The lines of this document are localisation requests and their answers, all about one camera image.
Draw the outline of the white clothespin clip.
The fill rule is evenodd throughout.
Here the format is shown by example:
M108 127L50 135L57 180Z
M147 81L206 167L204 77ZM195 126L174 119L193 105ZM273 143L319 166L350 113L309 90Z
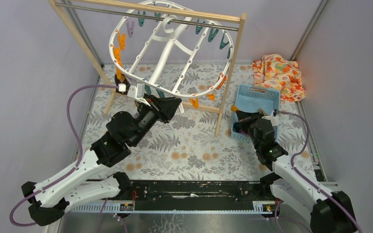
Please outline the white clothespin clip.
M183 102L181 102L181 103L179 104L179 106L178 106L178 110L179 110L179 112L180 112L181 114L183 114L183 113L185 112L185 110L184 110L184 106L183 106Z

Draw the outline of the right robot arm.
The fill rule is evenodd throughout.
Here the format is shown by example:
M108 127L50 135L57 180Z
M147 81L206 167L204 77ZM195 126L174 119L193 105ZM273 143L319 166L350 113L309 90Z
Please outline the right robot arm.
M254 113L235 110L239 127L251 139L259 162L271 173L259 187L260 196L286 203L309 223L312 233L361 233L349 196L335 192L295 164L299 153L289 153L276 141L278 115L288 112L263 110Z

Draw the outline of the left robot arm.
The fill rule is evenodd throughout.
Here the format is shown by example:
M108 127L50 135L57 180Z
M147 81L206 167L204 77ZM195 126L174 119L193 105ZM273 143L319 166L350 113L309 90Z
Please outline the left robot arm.
M113 167L131 154L153 125L169 123L182 100L145 95L146 103L137 107L137 116L126 111L114 114L106 124L106 133L95 141L80 159L40 183L26 182L22 193L30 204L28 212L39 226L50 225L77 206L117 197L128 198L132 183L124 172L84 185L91 176Z

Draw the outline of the white round clip hanger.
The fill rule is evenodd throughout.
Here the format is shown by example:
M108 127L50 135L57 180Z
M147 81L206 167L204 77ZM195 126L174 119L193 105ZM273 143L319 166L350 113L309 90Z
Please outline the white round clip hanger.
M184 6L181 6L170 0L146 0L138 4L129 4L128 6L126 6L126 9L127 13L163 17L164 20L158 21L157 26L154 28L149 39L145 42L144 47L141 49L140 53L136 56L135 61L133 62L130 69L124 69L121 63L121 52L125 49L126 46L126 36L133 35L132 27L134 26L134 24L129 23L130 17L122 17L122 19L112 32L109 40L109 53L118 71L118 77L121 74L124 74L127 78L129 78L130 83L144 84L149 87L155 88L157 91L171 94L175 97L187 98L190 100L191 103L194 103L198 99L198 97L204 95L206 95L210 100L214 100L214 91L221 89L223 84L229 79L230 74L228 74L228 71L230 70L230 67L233 65L233 63L236 61L236 53L234 51L235 45L229 33L230 31L195 26L196 34L199 35L200 38L198 39L195 47L189 49L179 41L179 37L188 28L189 25L170 22L170 19L195 21L201 23L215 23L216 25L222 25L219 22L221 20L221 17L212 17L207 13L200 14L197 11L185 8ZM203 40L207 39L208 42L212 42L219 31L222 31L222 37L227 39L226 42L220 42L220 49L222 50L225 47L228 48L226 65L223 72L220 73L216 83L208 87L206 90L197 93L182 94L179 91L179 85L181 84L182 80L186 78L187 70L193 63L193 59L200 49ZM141 78L135 75L133 71L138 65L139 61L143 58L145 52L151 46L153 41L165 43L165 46L151 77ZM174 47L177 47L180 51L187 54L189 58L184 69L179 75L175 86L171 90L168 90L160 85L157 80L162 74L163 68L167 64L170 53Z

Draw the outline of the light blue plastic basket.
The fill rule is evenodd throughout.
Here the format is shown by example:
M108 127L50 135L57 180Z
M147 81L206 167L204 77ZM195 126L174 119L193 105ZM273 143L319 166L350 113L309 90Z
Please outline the light blue plastic basket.
M273 88L241 84L235 106L244 112L254 113L263 109L268 115L280 109L280 91Z

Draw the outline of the brown yellow argyle sock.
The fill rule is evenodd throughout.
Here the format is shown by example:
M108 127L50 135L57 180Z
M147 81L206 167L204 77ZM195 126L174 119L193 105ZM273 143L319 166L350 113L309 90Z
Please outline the brown yellow argyle sock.
M115 92L121 95L127 95L130 88L130 82L124 74L121 74L119 77L117 74L114 76L116 86L118 87Z

